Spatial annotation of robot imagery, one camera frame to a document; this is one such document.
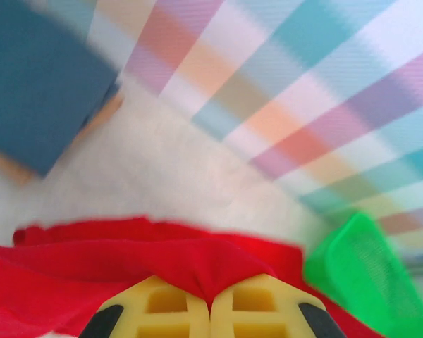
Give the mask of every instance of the green mesh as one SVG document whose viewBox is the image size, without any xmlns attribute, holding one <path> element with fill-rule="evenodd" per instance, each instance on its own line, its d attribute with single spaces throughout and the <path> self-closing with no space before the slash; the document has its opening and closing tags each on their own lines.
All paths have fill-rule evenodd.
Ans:
<svg viewBox="0 0 423 338">
<path fill-rule="evenodd" d="M 388 338 L 423 338 L 423 301 L 376 223 L 358 213 L 310 255 L 305 278 Z"/>
</svg>

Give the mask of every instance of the red cloth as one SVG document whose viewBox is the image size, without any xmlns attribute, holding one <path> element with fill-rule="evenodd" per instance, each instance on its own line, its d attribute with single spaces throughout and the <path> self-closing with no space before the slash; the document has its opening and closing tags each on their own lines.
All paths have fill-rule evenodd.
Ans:
<svg viewBox="0 0 423 338">
<path fill-rule="evenodd" d="M 78 335 L 108 298 L 158 275 L 210 306 L 225 288 L 267 273 L 318 296 L 349 338 L 381 337 L 308 287 L 299 248 L 146 218 L 34 225 L 0 247 L 0 338 Z"/>
</svg>

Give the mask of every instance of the striped pattern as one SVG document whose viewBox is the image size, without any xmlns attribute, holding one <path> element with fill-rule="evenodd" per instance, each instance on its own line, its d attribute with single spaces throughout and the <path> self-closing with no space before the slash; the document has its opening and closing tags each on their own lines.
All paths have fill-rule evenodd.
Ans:
<svg viewBox="0 0 423 338">
<path fill-rule="evenodd" d="M 423 0 L 35 0 L 336 223 L 423 252 Z"/>
</svg>

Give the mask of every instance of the wooden edge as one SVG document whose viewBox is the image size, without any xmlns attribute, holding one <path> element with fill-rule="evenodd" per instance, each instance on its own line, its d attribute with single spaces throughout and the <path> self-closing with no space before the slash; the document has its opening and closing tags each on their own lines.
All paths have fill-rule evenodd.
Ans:
<svg viewBox="0 0 423 338">
<path fill-rule="evenodd" d="M 73 144 L 80 141 L 86 135 L 90 134 L 108 121 L 119 107 L 121 107 L 122 102 L 122 95 L 117 93 L 117 95 L 110 99 L 101 111 L 96 114 L 92 121 L 83 128 L 83 130 L 73 140 Z M 33 170 L 17 163 L 2 153 L 0 153 L 0 171 L 20 186 L 27 184 L 31 179 L 37 177 L 37 174 Z"/>
</svg>

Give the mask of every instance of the white floor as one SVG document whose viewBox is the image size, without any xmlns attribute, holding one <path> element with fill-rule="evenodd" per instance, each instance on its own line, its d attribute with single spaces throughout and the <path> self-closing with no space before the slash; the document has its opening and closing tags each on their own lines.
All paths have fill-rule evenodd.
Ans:
<svg viewBox="0 0 423 338">
<path fill-rule="evenodd" d="M 0 244 L 39 220 L 147 214 L 305 245 L 326 227 L 231 151 L 124 77 L 125 103 L 63 156 L 43 181 L 0 174 Z"/>
</svg>

